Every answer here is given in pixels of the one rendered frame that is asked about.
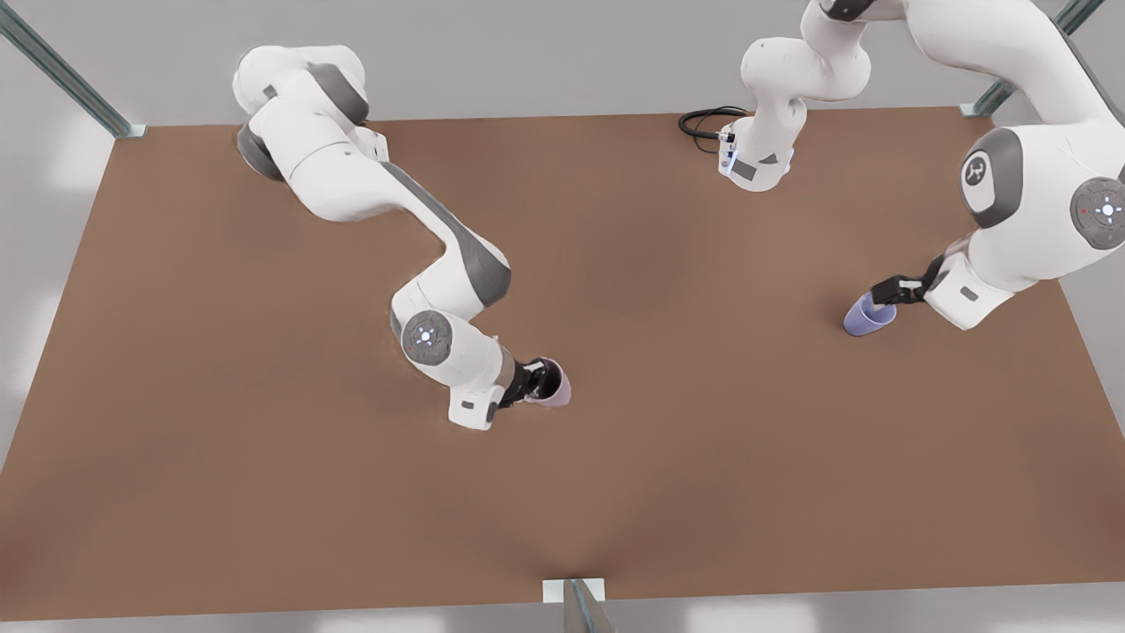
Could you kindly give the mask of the silver frame post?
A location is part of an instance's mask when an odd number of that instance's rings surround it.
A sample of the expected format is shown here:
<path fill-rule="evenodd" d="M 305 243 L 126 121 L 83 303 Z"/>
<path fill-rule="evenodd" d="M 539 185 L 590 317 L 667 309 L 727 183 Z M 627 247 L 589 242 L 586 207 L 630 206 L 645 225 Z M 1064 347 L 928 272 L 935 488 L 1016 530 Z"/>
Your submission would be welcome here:
<path fill-rule="evenodd" d="M 604 579 L 546 579 L 541 586 L 542 602 L 562 604 L 562 633 L 618 633 L 604 609 Z"/>
<path fill-rule="evenodd" d="M 51 47 L 40 34 L 25 22 L 7 0 L 0 0 L 0 35 L 24 54 L 35 67 L 39 67 L 63 92 L 80 105 L 96 123 L 108 132 L 112 139 L 143 139 L 148 126 L 130 123 L 112 105 L 72 67 L 61 54 Z"/>
<path fill-rule="evenodd" d="M 987 119 L 1015 92 L 1025 96 L 1044 124 L 1117 119 L 1120 111 L 1094 75 L 1071 36 L 1105 0 L 1068 0 L 1050 18 L 1032 0 L 968 0 L 968 43 L 962 69 L 994 76 L 973 103 L 958 109 L 968 119 Z"/>

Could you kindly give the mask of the purple cup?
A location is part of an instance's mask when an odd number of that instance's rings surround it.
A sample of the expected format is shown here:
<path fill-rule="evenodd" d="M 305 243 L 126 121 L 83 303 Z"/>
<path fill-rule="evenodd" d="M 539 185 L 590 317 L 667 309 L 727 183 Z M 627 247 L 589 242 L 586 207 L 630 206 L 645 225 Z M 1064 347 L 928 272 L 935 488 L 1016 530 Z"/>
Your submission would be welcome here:
<path fill-rule="evenodd" d="M 843 328 L 853 337 L 867 336 L 896 322 L 896 304 L 876 304 L 866 292 L 846 313 Z"/>

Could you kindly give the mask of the pink cup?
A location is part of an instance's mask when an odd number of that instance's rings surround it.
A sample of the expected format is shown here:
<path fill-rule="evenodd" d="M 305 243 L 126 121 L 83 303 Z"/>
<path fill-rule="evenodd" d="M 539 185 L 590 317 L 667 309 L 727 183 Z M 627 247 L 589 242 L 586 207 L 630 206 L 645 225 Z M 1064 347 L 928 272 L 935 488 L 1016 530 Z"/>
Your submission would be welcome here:
<path fill-rule="evenodd" d="M 524 365 L 526 370 L 526 394 L 524 403 L 537 404 L 544 408 L 562 408 L 570 403 L 570 380 L 557 361 L 550 358 L 536 358 Z"/>

